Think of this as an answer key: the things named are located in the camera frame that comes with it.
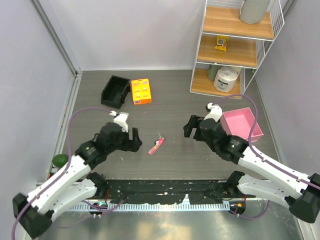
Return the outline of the pink strap keyring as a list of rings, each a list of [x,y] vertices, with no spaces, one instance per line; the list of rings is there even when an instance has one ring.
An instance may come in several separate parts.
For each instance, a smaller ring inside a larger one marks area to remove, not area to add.
[[[148,154],[153,155],[163,143],[164,143],[164,137],[160,133],[158,133],[158,139],[154,142],[154,145],[148,151]]]

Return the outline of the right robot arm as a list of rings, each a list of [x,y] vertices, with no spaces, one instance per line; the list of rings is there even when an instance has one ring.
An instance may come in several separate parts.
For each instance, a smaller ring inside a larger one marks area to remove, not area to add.
[[[314,223],[320,212],[320,176],[309,176],[293,170],[270,158],[247,140],[227,134],[219,120],[191,115],[183,127],[188,138],[195,130],[194,139],[205,142],[221,159],[250,169],[263,176],[256,179],[241,172],[234,172],[226,185],[232,197],[240,194],[267,199],[287,208],[295,217]]]

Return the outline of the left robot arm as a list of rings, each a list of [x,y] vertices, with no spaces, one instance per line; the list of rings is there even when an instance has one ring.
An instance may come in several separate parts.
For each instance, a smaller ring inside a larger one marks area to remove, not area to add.
[[[115,122],[106,123],[94,138],[82,143],[68,162],[51,178],[27,195],[17,194],[13,215],[35,239],[45,233],[64,211],[85,199],[103,198],[108,190],[105,178],[91,172],[114,151],[137,152],[142,146],[139,132],[129,133]]]

